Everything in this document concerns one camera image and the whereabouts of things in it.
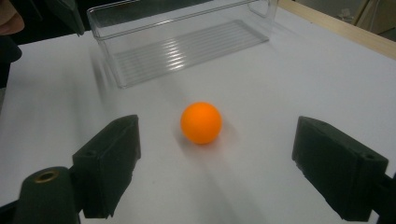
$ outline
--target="container rim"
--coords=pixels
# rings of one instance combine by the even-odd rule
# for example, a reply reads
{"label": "container rim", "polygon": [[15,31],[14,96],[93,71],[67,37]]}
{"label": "container rim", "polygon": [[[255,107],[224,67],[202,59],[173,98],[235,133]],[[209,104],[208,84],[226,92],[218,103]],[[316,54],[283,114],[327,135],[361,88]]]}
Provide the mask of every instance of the container rim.
{"label": "container rim", "polygon": [[[99,7],[91,7],[91,8],[89,8],[87,10],[87,16],[88,16],[88,20],[90,21],[91,28],[92,28],[92,14],[93,14],[94,11],[100,10],[100,9],[103,9],[103,8],[107,8],[107,7],[114,7],[114,6],[119,6],[119,5],[123,5],[123,4],[139,2],[139,1],[140,0],[124,0],[124,1],[117,2],[117,3],[111,3],[111,4],[102,5],[102,6],[99,6]],[[189,15],[176,17],[174,19],[170,19],[170,20],[166,20],[166,21],[160,21],[160,22],[155,22],[155,23],[152,23],[152,24],[149,24],[149,25],[137,27],[137,28],[134,28],[134,29],[131,29],[131,30],[126,30],[126,31],[119,32],[119,33],[112,34],[112,35],[99,36],[99,34],[97,34],[96,30],[92,29],[92,34],[93,34],[93,37],[96,40],[107,40],[107,39],[111,39],[111,38],[114,38],[114,37],[118,37],[120,35],[128,35],[130,33],[146,30],[146,29],[153,28],[153,27],[160,26],[160,25],[164,25],[164,24],[167,24],[167,23],[171,23],[171,22],[175,22],[175,21],[182,21],[182,20],[186,20],[186,19],[189,19],[189,18],[192,18],[192,17],[201,16],[201,15],[205,15],[207,13],[223,10],[223,9],[226,9],[226,8],[238,7],[238,6],[242,6],[242,5],[245,5],[245,4],[249,4],[249,3],[253,3],[253,2],[260,2],[260,1],[262,1],[262,0],[243,0],[243,1],[240,1],[240,2],[237,2],[237,3],[232,3],[232,4],[229,4],[229,5],[225,5],[225,6],[222,6],[222,7],[214,7],[214,8],[210,8],[210,9],[207,9],[207,10],[191,13]]]}

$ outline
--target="ping pong ball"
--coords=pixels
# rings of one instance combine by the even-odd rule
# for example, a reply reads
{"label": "ping pong ball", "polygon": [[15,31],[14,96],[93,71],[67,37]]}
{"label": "ping pong ball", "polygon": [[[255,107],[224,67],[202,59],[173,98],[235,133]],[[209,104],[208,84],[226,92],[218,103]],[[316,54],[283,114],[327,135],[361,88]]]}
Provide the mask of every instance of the ping pong ball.
{"label": "ping pong ball", "polygon": [[198,102],[187,106],[181,115],[180,128],[184,136],[195,144],[215,140],[221,130],[221,115],[211,104]]}

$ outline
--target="clear plastic container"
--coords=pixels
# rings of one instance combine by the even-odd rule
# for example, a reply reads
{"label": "clear plastic container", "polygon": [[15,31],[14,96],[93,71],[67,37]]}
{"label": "clear plastic container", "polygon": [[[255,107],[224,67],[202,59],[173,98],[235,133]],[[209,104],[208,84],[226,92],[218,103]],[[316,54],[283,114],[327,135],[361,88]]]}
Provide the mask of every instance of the clear plastic container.
{"label": "clear plastic container", "polygon": [[277,0],[212,0],[142,15],[142,2],[87,11],[120,88],[268,41],[277,7]]}

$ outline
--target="white table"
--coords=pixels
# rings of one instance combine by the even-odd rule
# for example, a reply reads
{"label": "white table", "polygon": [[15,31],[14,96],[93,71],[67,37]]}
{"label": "white table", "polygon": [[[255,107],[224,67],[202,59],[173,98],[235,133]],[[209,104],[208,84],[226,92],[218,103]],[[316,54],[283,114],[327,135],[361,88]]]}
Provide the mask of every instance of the white table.
{"label": "white table", "polygon": [[[0,204],[33,172],[70,167],[74,152],[130,114],[142,146],[133,181],[113,218],[83,223],[345,223],[291,160],[299,116],[329,122],[396,171],[396,61],[281,8],[270,42],[126,90],[91,33],[21,50],[0,117]],[[195,101],[224,118],[205,147],[178,128]]]}

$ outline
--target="black plastic part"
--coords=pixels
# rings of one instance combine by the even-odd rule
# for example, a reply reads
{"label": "black plastic part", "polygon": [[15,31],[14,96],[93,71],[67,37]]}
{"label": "black plastic part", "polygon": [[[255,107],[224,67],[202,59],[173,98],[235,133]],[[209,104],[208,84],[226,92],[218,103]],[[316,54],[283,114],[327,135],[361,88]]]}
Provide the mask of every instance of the black plastic part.
{"label": "black plastic part", "polygon": [[112,121],[73,155],[77,208],[85,217],[113,216],[140,157],[136,115]]}
{"label": "black plastic part", "polygon": [[22,51],[14,41],[8,35],[0,35],[0,63],[13,63],[21,56]]}
{"label": "black plastic part", "polygon": [[[91,30],[86,15],[87,9],[119,1],[120,0],[76,0],[78,4],[78,12],[81,16],[85,30]],[[141,16],[143,17],[147,17],[150,14],[154,15],[156,13],[164,13],[170,10],[194,6],[207,1],[208,0],[143,0],[140,1],[143,2],[143,4],[138,4],[141,6],[138,6],[135,11],[139,15],[142,14]],[[11,36],[15,43],[19,45],[28,44],[49,38],[73,34],[72,30],[68,26],[50,12],[45,1],[34,0],[33,2],[42,15],[43,21],[24,20],[25,28]]]}
{"label": "black plastic part", "polygon": [[299,117],[292,159],[342,219],[369,219],[386,158],[330,124]]}
{"label": "black plastic part", "polygon": [[106,10],[97,10],[95,17],[107,18],[108,15],[119,15],[122,17],[112,17],[112,20],[101,20],[100,27],[107,27],[116,23],[123,23],[128,21],[141,20],[147,17],[152,17],[162,13],[173,10],[178,10],[183,7],[192,7],[198,4],[203,4],[213,0],[137,0],[133,4],[118,5],[116,7],[109,7]]}
{"label": "black plastic part", "polygon": [[32,0],[10,0],[10,2],[24,20],[43,21],[43,17]]}
{"label": "black plastic part", "polygon": [[67,168],[52,167],[34,173],[23,181],[13,223],[78,223],[73,196]]}
{"label": "black plastic part", "polygon": [[84,25],[75,0],[46,0],[49,10],[76,34],[84,34]]}
{"label": "black plastic part", "polygon": [[378,224],[396,223],[396,174],[393,179],[385,175],[375,185],[372,203],[373,209],[379,214]]}
{"label": "black plastic part", "polygon": [[17,210],[18,201],[0,207],[0,223],[11,224]]}

